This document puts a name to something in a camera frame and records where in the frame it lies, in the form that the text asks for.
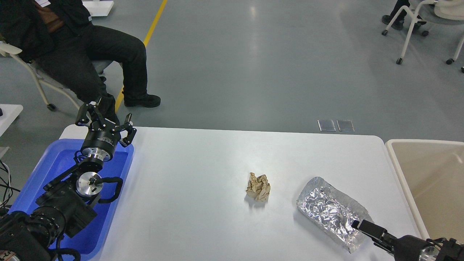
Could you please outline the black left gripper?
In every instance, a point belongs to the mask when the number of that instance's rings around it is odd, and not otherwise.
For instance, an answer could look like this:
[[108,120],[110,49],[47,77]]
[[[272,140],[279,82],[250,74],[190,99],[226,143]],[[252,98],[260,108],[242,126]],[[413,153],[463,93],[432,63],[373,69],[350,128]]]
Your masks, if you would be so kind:
[[[75,124],[88,127],[88,134],[80,149],[81,154],[103,162],[110,161],[114,157],[118,142],[122,147],[128,147],[137,133],[132,123],[132,113],[126,115],[122,125],[116,126],[112,121],[103,121],[97,102],[81,105]],[[121,132],[126,132],[126,136],[122,137]]]

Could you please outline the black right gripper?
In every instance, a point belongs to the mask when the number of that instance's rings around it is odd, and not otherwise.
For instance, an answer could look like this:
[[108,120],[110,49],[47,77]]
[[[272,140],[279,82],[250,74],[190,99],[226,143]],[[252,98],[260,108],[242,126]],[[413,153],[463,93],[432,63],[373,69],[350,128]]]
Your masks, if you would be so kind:
[[397,239],[385,228],[368,220],[353,220],[351,227],[371,238],[375,246],[385,251],[392,251],[395,261],[428,260],[428,254],[424,252],[424,249],[428,248],[428,242],[423,239],[414,236],[403,236]]

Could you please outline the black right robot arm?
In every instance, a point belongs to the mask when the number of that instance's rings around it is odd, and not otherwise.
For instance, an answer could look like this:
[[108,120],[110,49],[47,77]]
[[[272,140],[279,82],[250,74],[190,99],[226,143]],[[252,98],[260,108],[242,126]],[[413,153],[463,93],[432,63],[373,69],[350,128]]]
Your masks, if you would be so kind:
[[373,244],[393,256],[395,261],[462,261],[464,246],[456,239],[421,239],[407,235],[397,238],[368,220],[354,220],[351,227],[361,231]]

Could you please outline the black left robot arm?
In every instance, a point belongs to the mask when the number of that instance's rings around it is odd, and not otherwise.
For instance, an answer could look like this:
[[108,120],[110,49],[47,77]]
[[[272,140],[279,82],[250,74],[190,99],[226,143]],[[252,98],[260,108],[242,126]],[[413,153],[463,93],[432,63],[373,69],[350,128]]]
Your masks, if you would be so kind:
[[132,144],[137,132],[132,114],[118,125],[100,114],[97,103],[85,103],[75,124],[88,128],[75,165],[43,187],[31,214],[13,211],[1,218],[2,261],[62,261],[63,256],[81,260],[76,249],[61,247],[64,236],[84,230],[97,217],[96,204],[119,198],[123,178],[102,177],[99,171],[113,159],[118,144]]

